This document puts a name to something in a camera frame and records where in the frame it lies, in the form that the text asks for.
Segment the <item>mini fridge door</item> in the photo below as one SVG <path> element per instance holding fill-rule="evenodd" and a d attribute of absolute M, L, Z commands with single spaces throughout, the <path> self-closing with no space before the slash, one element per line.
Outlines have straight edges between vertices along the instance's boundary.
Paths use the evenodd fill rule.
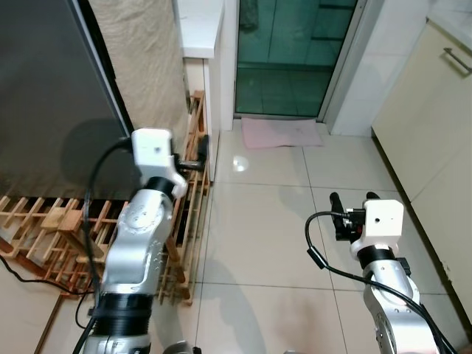
<path fill-rule="evenodd" d="M 89 0 L 0 0 L 0 195 L 128 200 L 132 130 Z"/>

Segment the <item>cream cabinet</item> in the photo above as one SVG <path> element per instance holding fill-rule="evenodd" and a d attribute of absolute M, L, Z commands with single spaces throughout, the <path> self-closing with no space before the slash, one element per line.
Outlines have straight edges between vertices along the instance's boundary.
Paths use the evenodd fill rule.
<path fill-rule="evenodd" d="M 460 297 L 472 294 L 472 74 L 468 50 L 428 21 L 373 130 Z"/>

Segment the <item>pink floor mat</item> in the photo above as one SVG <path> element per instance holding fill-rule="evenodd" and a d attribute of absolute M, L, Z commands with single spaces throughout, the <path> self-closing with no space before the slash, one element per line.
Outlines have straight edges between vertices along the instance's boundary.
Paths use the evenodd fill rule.
<path fill-rule="evenodd" d="M 242 118 L 243 142 L 248 149 L 280 146 L 323 146 L 313 120 L 264 120 Z"/>

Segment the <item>white topped narrow counter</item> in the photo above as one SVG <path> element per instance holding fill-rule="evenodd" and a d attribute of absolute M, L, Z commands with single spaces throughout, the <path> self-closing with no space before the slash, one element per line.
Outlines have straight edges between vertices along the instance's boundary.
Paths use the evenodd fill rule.
<path fill-rule="evenodd" d="M 221 24 L 223 0 L 176 0 L 188 92 L 204 93 L 209 136 L 208 174 L 215 180 L 221 124 Z"/>

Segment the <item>green glass door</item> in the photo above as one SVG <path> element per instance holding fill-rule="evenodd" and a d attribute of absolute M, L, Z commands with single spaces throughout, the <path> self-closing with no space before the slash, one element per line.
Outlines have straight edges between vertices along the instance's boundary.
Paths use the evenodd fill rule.
<path fill-rule="evenodd" d="M 358 0 L 240 0 L 235 110 L 318 119 Z"/>

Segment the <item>wooden lattice rack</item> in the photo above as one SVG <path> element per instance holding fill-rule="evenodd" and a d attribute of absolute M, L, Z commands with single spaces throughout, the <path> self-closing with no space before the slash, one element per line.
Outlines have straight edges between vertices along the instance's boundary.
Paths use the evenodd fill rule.
<path fill-rule="evenodd" d="M 156 299 L 191 305 L 209 213 L 212 180 L 185 172 L 187 194 L 174 203 L 172 234 L 162 250 L 165 267 Z M 88 259 L 80 252 L 84 200 L 0 196 L 0 256 L 21 264 L 38 279 L 75 292 L 90 291 Z"/>

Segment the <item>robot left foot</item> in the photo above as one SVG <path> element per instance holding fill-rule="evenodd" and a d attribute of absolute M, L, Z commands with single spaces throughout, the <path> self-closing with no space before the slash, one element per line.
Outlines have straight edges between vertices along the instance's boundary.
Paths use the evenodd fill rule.
<path fill-rule="evenodd" d="M 191 345 L 188 341 L 176 341 L 174 344 L 169 344 L 162 354 L 202 354 L 202 349 Z"/>

